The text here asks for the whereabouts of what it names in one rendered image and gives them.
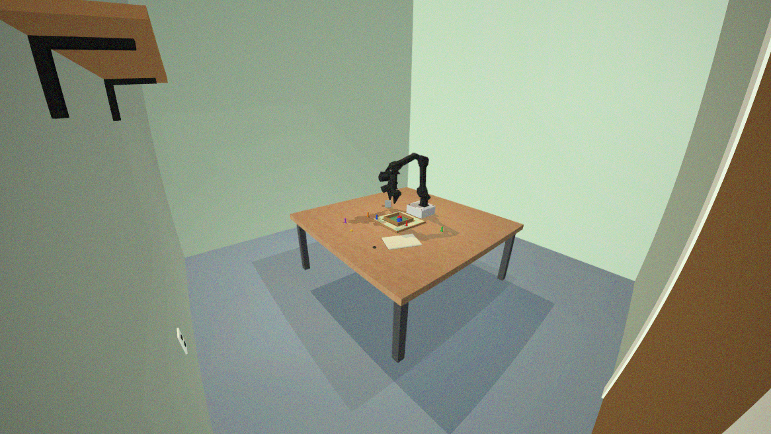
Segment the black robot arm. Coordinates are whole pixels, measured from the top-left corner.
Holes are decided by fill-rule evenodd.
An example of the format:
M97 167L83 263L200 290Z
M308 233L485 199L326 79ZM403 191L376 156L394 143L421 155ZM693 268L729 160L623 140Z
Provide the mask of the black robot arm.
M380 182L396 181L397 174L400 174L400 172L398 171L400 171L401 167L410 163L414 159L417 160L417 163L419 165L420 186L419 188L417 188L417 193L420 197L419 206L427 207L429 206L428 200L430 198L426 188L426 167L428 166L428 162L429 162L428 157L423 157L422 155L418 155L417 153L411 153L408 155L408 157L404 157L399 161L392 161L387 167L386 171L380 171L379 181ZM388 190L391 191L391 185L387 183L384 186L382 186L381 189L382 189L382 192L384 193L387 192Z

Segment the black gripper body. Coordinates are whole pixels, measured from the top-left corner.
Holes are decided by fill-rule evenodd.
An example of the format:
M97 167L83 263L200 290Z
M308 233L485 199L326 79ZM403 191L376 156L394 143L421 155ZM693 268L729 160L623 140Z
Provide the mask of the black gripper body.
M388 183L391 185L391 194L392 196L401 195L401 191L397 190L397 181L388 181Z

